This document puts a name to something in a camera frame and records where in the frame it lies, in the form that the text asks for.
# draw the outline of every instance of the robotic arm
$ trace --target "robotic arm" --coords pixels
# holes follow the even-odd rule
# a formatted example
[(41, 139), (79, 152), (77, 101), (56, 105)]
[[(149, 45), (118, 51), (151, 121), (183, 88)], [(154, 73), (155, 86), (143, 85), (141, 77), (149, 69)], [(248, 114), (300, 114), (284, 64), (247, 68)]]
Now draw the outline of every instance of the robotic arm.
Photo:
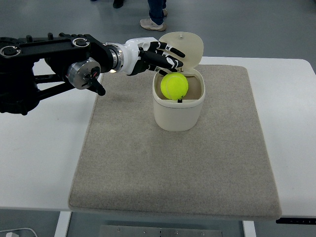
[[(105, 95), (98, 82), (100, 73), (110, 70), (129, 76), (146, 70), (166, 75), (183, 63), (170, 56), (185, 55), (155, 38), (130, 39), (125, 44), (102, 43), (91, 35), (67, 35), (24, 39), (0, 38), (0, 112), (26, 115), (40, 100), (77, 89)], [(55, 74), (34, 76), (33, 66), (44, 58)], [(63, 82), (45, 90), (40, 83)]]

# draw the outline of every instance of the white table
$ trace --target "white table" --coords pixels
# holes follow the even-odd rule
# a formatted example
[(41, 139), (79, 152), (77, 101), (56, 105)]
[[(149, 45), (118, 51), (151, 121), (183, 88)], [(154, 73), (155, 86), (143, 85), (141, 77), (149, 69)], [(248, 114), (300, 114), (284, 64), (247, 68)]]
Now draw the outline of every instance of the white table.
[[(283, 217), (316, 217), (316, 75), (307, 61), (203, 57), (247, 68)], [(40, 61), (35, 75), (52, 73)], [(96, 94), (71, 90), (27, 116), (0, 115), (0, 208), (69, 211)]]

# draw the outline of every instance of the metal plate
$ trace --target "metal plate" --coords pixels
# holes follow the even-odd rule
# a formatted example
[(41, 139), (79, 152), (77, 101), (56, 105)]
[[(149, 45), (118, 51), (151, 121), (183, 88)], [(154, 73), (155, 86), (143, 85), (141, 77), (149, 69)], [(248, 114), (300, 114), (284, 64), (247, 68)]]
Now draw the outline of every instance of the metal plate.
[(219, 230), (102, 225), (99, 237), (222, 237), (222, 232)]

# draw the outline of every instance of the gray mat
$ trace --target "gray mat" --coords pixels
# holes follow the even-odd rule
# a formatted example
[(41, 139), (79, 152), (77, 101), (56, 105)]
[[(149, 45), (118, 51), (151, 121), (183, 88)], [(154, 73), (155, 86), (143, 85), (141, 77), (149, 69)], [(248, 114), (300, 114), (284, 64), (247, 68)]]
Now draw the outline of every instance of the gray mat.
[(247, 70), (199, 65), (197, 124), (155, 122), (154, 73), (105, 74), (69, 196), (72, 210), (240, 220), (278, 219), (277, 189)]

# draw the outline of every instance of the cable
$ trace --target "cable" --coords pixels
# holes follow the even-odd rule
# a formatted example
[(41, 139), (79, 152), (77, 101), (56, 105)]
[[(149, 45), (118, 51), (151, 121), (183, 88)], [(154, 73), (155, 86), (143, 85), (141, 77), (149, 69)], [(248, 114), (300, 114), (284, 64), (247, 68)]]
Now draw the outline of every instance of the cable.
[(32, 230), (31, 228), (18, 228), (18, 229), (12, 229), (12, 230), (4, 230), (4, 231), (0, 231), (0, 233), (1, 232), (10, 232), (10, 231), (23, 231), (23, 230), (32, 231), (33, 234), (35, 235), (35, 237), (38, 237), (38, 235), (35, 233), (35, 231)]

